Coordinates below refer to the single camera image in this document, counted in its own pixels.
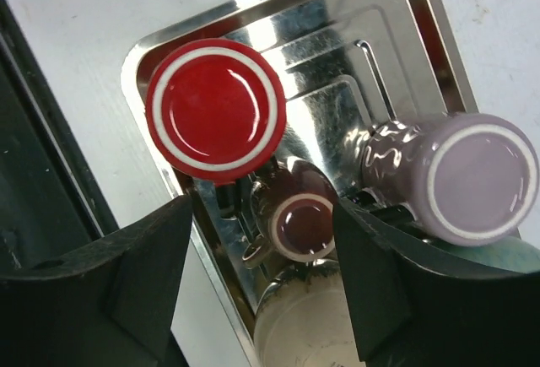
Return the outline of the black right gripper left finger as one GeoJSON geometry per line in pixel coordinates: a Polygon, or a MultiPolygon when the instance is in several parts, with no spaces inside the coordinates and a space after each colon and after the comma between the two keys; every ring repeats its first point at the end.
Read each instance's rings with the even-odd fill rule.
{"type": "Polygon", "coordinates": [[[4,366],[183,366],[171,324],[192,228],[176,197],[137,222],[1,274],[4,366]]]}

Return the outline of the red ceramic mug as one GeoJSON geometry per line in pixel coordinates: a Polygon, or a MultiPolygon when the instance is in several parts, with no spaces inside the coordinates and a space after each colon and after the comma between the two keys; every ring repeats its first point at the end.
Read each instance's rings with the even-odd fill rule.
{"type": "Polygon", "coordinates": [[[284,88],[261,53],[223,38],[195,40],[154,70],[144,103],[167,162],[226,185],[265,164],[287,122],[284,88]]]}

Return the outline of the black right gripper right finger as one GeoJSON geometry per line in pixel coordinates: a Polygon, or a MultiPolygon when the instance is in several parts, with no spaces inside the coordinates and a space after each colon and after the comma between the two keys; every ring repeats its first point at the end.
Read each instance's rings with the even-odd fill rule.
{"type": "Polygon", "coordinates": [[[536,366],[539,275],[470,262],[348,199],[334,239],[359,359],[368,366],[536,366]]]}

